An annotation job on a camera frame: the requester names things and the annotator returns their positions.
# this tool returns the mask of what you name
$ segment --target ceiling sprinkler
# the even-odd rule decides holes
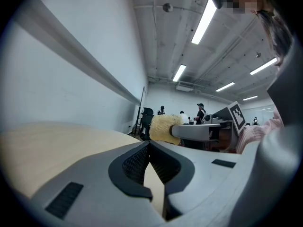
[[[163,7],[163,10],[167,13],[172,12],[174,9],[174,7],[170,3],[165,3],[162,7]]]

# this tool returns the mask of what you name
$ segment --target beige plush fabric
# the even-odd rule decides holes
[[[151,121],[150,138],[152,140],[162,140],[165,142],[178,145],[180,138],[173,137],[169,133],[172,125],[182,124],[182,117],[180,115],[157,115]]]

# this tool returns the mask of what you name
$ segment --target person wearing black cap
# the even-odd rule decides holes
[[[158,115],[163,115],[164,113],[164,106],[161,106],[161,109],[157,112]]]
[[[206,111],[204,109],[204,104],[197,104],[197,105],[199,106],[199,112],[197,114],[197,117],[195,118],[195,120],[197,121],[196,124],[202,124],[202,119],[206,114]]]

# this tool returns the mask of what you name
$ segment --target air conditioner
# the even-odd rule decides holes
[[[194,86],[190,84],[186,84],[184,82],[179,82],[176,86],[176,90],[183,91],[183,92],[190,92],[194,90]]]

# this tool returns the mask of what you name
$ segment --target person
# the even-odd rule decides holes
[[[259,125],[259,124],[258,124],[257,117],[254,118],[254,121],[253,121],[253,122],[254,122],[254,123],[253,123],[252,125]]]
[[[228,4],[241,10],[244,13],[251,12],[261,21],[266,32],[267,40],[271,50],[274,52],[278,69],[282,66],[285,56],[292,45],[293,30],[291,30],[284,21],[279,6],[274,0],[226,0]],[[241,154],[245,146],[253,141],[262,140],[265,135],[271,131],[283,127],[281,116],[274,108],[274,118],[269,119],[264,125],[244,126],[239,134],[236,153]]]
[[[183,111],[180,112],[180,116],[182,117],[183,124],[189,124],[189,117],[187,117],[187,115]]]
[[[204,109],[204,104],[197,104],[199,107],[199,111],[197,114],[197,117],[194,119],[196,120],[196,124],[202,124],[202,119],[204,117],[204,115],[206,114],[206,111]]]
[[[163,115],[163,114],[165,114],[164,106],[161,106],[161,109],[157,112],[157,115]]]

